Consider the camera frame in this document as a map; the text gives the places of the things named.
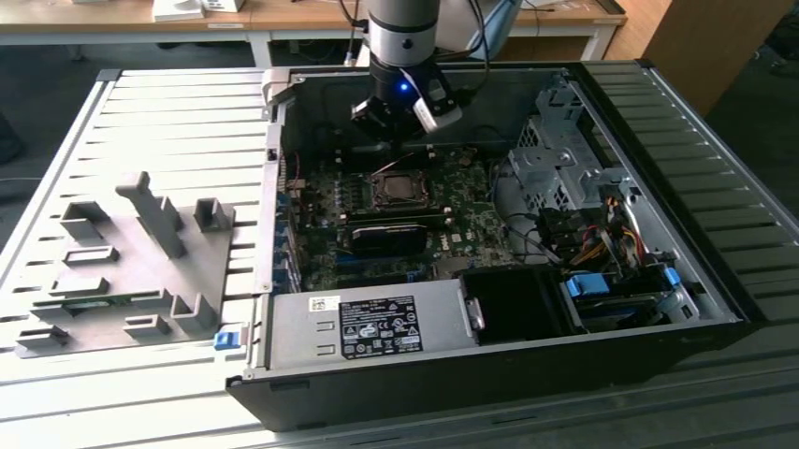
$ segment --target floor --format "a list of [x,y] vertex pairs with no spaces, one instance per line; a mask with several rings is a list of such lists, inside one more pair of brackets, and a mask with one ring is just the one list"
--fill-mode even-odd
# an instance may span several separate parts
[[[343,46],[327,42],[274,50],[278,65],[336,64]],[[0,179],[40,178],[103,68],[195,68],[252,66],[246,44],[84,46],[86,60],[72,62],[64,47],[0,47],[0,110],[28,145],[26,153],[0,165]],[[709,116],[755,174],[794,213],[799,213],[799,78],[770,74],[771,58],[753,60]],[[36,181],[0,182],[0,247],[23,213]]]

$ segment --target blue latch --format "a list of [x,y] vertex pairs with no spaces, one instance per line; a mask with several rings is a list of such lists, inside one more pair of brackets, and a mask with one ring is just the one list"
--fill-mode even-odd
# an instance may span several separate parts
[[242,332],[218,332],[214,336],[214,349],[222,351],[224,349],[240,348],[240,335]]
[[573,297],[602,295],[611,292],[611,287],[601,273],[577,274],[566,282],[566,288]]
[[674,268],[666,268],[665,274],[666,274],[666,279],[669,279],[670,284],[673,286],[679,285],[679,283],[683,282],[679,279],[679,273],[677,272],[677,270]]

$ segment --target motherboard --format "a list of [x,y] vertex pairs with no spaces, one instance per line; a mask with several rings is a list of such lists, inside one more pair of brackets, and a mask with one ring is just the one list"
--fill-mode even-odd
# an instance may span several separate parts
[[427,148],[359,171],[342,158],[288,182],[303,291],[452,279],[515,263],[495,210],[496,160]]

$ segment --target power supply label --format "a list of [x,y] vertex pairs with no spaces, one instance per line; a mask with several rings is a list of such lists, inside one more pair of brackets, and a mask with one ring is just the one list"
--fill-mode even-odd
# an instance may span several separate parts
[[422,351],[414,297],[342,302],[342,354],[348,360]]

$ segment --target cpu socket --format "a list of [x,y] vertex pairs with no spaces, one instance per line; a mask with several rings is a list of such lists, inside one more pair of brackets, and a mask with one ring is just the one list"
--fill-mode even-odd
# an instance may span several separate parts
[[372,199],[379,210],[423,209],[430,205],[424,173],[391,171],[372,176]]

